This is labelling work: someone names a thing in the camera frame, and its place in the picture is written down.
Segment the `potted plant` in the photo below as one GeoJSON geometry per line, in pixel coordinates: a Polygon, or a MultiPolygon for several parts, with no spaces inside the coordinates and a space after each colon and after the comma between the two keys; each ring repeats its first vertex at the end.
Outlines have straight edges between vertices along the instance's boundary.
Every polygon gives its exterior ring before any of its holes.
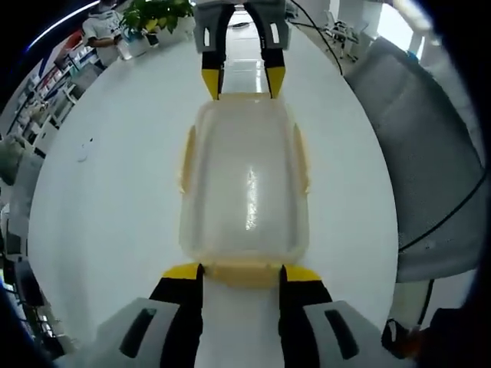
{"type": "Polygon", "coordinates": [[[160,44],[171,44],[193,30],[192,15],[187,0],[133,0],[121,24],[131,34],[156,35],[160,44]]]}

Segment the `window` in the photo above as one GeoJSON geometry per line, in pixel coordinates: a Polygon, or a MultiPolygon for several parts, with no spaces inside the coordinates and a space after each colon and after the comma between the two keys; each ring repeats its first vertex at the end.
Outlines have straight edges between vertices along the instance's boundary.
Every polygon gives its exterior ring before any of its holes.
{"type": "Polygon", "coordinates": [[[401,50],[406,51],[413,37],[413,30],[399,12],[388,4],[382,5],[381,19],[377,33],[401,50]]]}

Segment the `translucent plastic container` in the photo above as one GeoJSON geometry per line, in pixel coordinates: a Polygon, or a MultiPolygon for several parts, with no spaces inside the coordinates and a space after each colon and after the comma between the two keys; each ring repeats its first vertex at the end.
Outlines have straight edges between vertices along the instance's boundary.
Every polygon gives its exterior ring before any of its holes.
{"type": "Polygon", "coordinates": [[[222,95],[202,107],[181,173],[180,244],[204,265],[293,263],[308,246],[308,165],[282,100],[222,95]]]}

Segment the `white table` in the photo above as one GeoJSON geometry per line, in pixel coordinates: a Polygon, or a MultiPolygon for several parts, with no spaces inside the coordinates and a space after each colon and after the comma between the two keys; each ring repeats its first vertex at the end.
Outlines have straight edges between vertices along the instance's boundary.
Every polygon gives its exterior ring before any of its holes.
{"type": "MultiPolygon", "coordinates": [[[[311,160],[310,245],[301,263],[335,300],[382,328],[396,277],[397,220],[377,138],[337,69],[296,28],[285,64],[283,97],[311,160]]],[[[187,130],[209,99],[190,41],[113,64],[60,128],[38,180],[29,258],[69,336],[93,339],[117,310],[148,297],[163,271],[190,261],[178,244],[177,173],[187,130]]],[[[230,366],[227,359],[281,366],[277,298],[277,290],[207,281],[196,366],[230,366]]]]}

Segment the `floor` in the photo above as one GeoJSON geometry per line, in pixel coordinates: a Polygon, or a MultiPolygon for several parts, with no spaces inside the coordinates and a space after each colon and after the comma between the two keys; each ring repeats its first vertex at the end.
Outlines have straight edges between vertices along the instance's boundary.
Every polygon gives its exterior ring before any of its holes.
{"type": "MultiPolygon", "coordinates": [[[[325,56],[332,62],[332,64],[336,65],[336,60],[334,59],[333,54],[329,51],[328,47],[322,40],[321,35],[314,29],[310,27],[306,27],[304,25],[296,25],[300,31],[304,32],[308,38],[322,50],[325,56]]],[[[341,64],[341,69],[343,70],[343,74],[348,73],[354,66],[354,62],[349,57],[341,57],[341,44],[333,40],[330,36],[324,34],[326,41],[331,46],[333,52],[336,54],[336,57],[339,60],[339,64],[341,64]]]]}

